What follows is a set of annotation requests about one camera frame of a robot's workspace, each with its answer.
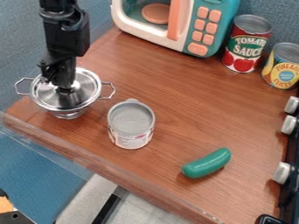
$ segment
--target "silver pot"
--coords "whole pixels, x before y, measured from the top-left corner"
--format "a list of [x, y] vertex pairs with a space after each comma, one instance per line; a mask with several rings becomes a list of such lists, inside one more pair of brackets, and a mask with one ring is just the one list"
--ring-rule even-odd
[[[29, 93], [22, 93], [18, 85], [23, 81], [31, 81]], [[110, 86], [109, 96], [101, 96], [102, 86]], [[96, 100], [110, 100], [116, 89], [111, 82], [101, 82], [93, 72], [81, 67], [76, 68], [76, 79], [71, 92], [65, 92], [51, 82], [43, 81], [41, 75], [36, 78], [22, 78], [15, 83], [18, 95], [29, 95], [42, 109], [52, 112], [62, 119], [74, 119], [86, 112], [88, 106]]]

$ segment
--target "toy cucumber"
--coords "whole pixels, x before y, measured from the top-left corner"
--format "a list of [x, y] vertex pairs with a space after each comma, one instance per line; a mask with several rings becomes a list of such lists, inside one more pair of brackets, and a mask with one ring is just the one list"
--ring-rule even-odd
[[204, 177], [225, 166], [231, 156], [232, 153], [227, 148], [220, 148], [199, 160], [185, 164], [182, 173], [190, 179]]

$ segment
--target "wooden countertop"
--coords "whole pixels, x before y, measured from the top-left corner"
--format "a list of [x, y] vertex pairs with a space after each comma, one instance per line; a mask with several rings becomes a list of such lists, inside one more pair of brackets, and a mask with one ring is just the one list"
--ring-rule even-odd
[[[283, 108], [294, 90], [270, 87], [261, 70], [235, 74], [219, 57], [194, 58], [116, 28], [79, 64], [115, 84], [113, 100], [63, 121], [24, 97], [7, 110], [23, 122], [8, 117], [6, 125], [196, 223], [278, 216], [280, 187], [270, 178], [283, 159]], [[132, 97], [155, 111], [156, 129], [148, 146], [123, 150], [108, 139], [106, 116]], [[183, 164], [219, 147], [233, 154], [225, 169], [197, 180], [181, 174]]]

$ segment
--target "blue floor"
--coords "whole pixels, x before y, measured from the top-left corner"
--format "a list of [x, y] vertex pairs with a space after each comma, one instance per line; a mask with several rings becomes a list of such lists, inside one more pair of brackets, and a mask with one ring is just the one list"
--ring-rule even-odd
[[0, 131], [0, 188], [9, 194], [18, 210], [38, 224], [50, 224], [87, 182], [91, 172], [45, 148], [31, 145], [28, 147]]

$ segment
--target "tomato sauce can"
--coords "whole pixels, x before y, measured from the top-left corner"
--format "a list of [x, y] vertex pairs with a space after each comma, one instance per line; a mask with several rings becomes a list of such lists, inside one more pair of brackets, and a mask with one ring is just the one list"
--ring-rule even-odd
[[276, 44], [261, 72], [261, 77], [272, 87], [294, 88], [299, 80], [299, 45]]
[[108, 112], [108, 136], [118, 147], [136, 150], [153, 137], [156, 117], [153, 110], [137, 99], [127, 99]]
[[237, 73], [250, 73], [259, 64], [271, 36], [271, 25], [263, 17], [240, 15], [234, 19], [223, 63]]

